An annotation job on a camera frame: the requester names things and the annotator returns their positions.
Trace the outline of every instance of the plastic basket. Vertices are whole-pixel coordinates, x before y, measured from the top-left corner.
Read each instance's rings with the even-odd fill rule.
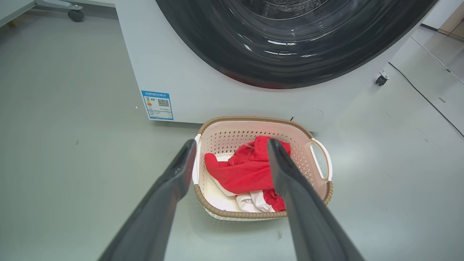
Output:
[[[226,196],[206,170],[205,154],[214,153],[218,161],[227,161],[243,144],[257,136],[268,136],[291,145],[291,159],[328,204],[332,198],[332,162],[325,147],[301,125],[284,119],[267,117],[219,117],[206,122],[197,137],[197,155],[193,166],[193,185],[198,200],[214,218],[230,221],[257,221],[287,216],[287,211],[272,213],[242,212],[235,198]],[[318,146],[327,162],[324,177],[312,146]]]

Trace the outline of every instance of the sticker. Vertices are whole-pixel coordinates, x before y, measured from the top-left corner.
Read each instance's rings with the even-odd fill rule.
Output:
[[[142,91],[142,96],[150,119],[174,120],[168,93]]]

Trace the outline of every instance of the black cable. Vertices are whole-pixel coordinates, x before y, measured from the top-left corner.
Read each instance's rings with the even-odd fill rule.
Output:
[[[392,65],[392,63],[388,62],[388,64],[391,65],[393,68],[395,68],[395,70],[398,71],[398,72],[404,77],[404,79],[406,79],[406,81],[407,81],[407,82],[408,82],[408,83],[409,83],[409,84],[410,84],[422,97],[424,97],[424,99],[425,99],[426,101],[428,101],[428,102],[430,103],[430,105],[432,105],[432,107],[434,107],[434,108],[438,111],[438,113],[440,113],[441,116],[443,116],[443,118],[445,118],[445,120],[448,121],[448,122],[451,124],[451,126],[453,126],[453,128],[454,128],[457,132],[459,132],[459,134],[461,134],[461,136],[464,138],[464,135],[462,134],[462,132],[460,132],[460,131],[456,128],[456,126],[454,126],[454,124],[451,123],[451,121],[450,121],[443,113],[441,113],[441,111],[440,111],[437,107],[435,107],[435,105],[433,105],[433,103],[432,103],[429,99],[427,99],[427,97],[425,97],[425,95],[422,94],[422,93],[414,86],[414,84],[412,84],[412,82],[406,77],[406,75],[404,75],[400,70],[398,70],[398,68],[396,68],[394,65]]]

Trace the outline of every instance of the gray floor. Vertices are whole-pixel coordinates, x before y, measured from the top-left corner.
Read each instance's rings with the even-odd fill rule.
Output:
[[[199,128],[136,108],[116,14],[104,13],[73,23],[32,10],[0,29],[0,260],[97,259]],[[385,70],[386,85],[319,134],[335,170],[329,208],[366,260],[460,260],[464,141]],[[218,221],[191,188],[165,260],[294,260],[292,245],[287,219]]]
[[[464,42],[419,27],[412,37],[464,81]]]
[[[398,51],[391,63],[464,133],[464,83],[432,55],[458,78],[464,79],[464,43],[422,27]]]

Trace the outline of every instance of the wheel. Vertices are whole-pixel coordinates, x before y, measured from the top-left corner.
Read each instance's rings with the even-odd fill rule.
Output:
[[[375,83],[379,86],[382,86],[384,85],[385,83],[387,82],[387,79],[384,78],[383,76],[380,76],[376,81]]]
[[[384,85],[390,77],[382,70],[380,71],[380,77],[375,81],[375,83],[379,86]]]
[[[81,10],[70,10],[68,16],[74,22],[82,22],[84,19],[84,13]]]

